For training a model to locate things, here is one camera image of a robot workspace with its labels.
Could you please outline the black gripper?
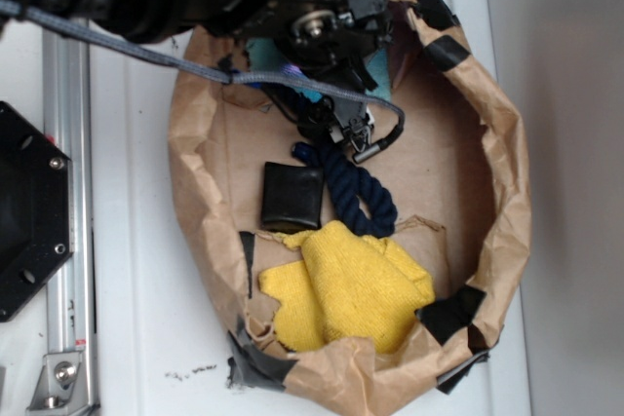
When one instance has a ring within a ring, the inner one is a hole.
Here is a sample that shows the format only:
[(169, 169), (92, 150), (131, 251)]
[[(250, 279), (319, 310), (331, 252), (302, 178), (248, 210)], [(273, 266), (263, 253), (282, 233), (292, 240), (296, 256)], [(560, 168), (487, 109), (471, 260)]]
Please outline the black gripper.
[[(305, 76), (351, 90), (379, 86), (369, 62), (391, 40), (389, 0), (345, 0), (344, 7), (323, 7), (301, 14), (282, 39), (253, 39), (253, 70)], [(295, 106), (299, 133), (323, 139), (335, 122), (335, 142), (350, 143), (356, 153), (371, 146), (374, 120), (361, 101), (299, 95)]]

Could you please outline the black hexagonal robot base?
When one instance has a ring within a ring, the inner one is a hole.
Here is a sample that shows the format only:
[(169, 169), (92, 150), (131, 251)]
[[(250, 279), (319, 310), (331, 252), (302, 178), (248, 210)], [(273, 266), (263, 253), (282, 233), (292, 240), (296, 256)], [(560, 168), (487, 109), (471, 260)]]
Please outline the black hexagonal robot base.
[(13, 320), (71, 254), (70, 159), (1, 103), (1, 322)]

